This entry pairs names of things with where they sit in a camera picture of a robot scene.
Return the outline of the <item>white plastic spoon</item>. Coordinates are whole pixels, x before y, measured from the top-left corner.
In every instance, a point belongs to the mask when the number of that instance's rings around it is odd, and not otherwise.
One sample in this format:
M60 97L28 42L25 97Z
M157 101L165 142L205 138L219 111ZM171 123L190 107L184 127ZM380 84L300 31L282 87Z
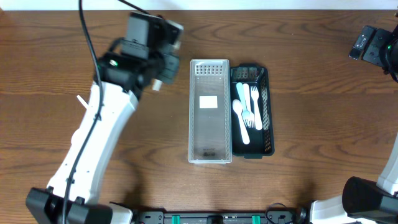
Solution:
M72 138L71 138L71 145L76 145L76 144L78 144L78 143L80 142L80 139L81 139L80 130L77 129L77 130L73 133L73 135L72 135Z
M158 80L158 79L154 79L153 85L152 85L152 89L154 91L159 91L161 86L162 86L163 82Z

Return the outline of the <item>pink-white plastic spoon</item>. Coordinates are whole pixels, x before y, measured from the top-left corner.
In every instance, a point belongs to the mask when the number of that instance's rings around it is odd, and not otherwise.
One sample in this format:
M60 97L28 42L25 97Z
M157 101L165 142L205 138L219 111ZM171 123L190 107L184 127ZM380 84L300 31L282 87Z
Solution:
M243 106L239 100L233 100L233 111L238 116L242 141L244 144L248 145L250 143L250 139L243 120Z

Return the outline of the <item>white plastic fork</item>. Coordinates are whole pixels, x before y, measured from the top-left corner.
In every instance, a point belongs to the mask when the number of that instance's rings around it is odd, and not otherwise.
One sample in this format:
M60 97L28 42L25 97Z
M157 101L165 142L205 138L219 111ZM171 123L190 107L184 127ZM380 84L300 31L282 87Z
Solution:
M255 85L251 86L251 98L254 103L254 122L255 122L255 128L257 130L262 129L262 120L261 120L261 114L259 111L259 104L258 104L258 99L259 99L259 91Z

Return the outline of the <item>pale blue plastic fork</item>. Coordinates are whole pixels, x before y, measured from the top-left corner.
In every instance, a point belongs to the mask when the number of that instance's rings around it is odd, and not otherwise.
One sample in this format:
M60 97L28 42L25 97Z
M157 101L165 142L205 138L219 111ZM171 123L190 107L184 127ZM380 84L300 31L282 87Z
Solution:
M238 91L239 99L240 99L242 107L243 107L243 112L242 112L243 121L244 121L246 127L251 128L252 127L252 119L251 119L251 114L247 107L246 94L245 94L243 84L241 82L238 82L236 84L236 89Z

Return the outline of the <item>white plastic spoon crossed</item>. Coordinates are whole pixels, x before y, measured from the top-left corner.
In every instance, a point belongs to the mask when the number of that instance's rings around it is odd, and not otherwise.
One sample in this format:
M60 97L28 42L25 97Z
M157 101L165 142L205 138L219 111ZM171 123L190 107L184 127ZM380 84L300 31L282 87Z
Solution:
M77 95L76 97L82 106L87 110L89 108L88 103L80 95Z

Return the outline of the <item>pink plastic fork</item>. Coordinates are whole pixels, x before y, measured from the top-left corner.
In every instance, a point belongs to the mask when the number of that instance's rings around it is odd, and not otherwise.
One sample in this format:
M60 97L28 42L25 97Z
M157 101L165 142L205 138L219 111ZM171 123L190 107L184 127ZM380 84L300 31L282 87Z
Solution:
M250 90L249 90L249 85L245 83L243 85L244 89L244 96L245 96L245 101L246 101L246 108L248 110L247 114L247 122L248 122L248 127L253 128L254 127L254 113L251 111L251 99L250 99Z

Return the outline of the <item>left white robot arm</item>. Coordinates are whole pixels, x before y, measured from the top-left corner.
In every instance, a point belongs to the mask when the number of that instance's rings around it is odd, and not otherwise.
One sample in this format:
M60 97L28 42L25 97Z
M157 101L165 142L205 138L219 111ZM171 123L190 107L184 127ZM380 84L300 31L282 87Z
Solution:
M120 134L136 111L143 89L156 80L172 83L179 67L173 53L148 58L106 52L99 77L61 166L45 189L32 188L26 207L38 223L133 223L134 212L98 200L105 170Z

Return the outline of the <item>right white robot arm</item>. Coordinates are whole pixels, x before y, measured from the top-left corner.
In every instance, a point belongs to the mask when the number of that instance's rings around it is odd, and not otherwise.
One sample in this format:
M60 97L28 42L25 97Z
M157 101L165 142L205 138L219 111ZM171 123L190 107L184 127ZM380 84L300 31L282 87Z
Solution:
M349 53L397 81L397 29L364 26ZM351 177L343 193L312 202L309 223L397 223L397 142L376 182Z

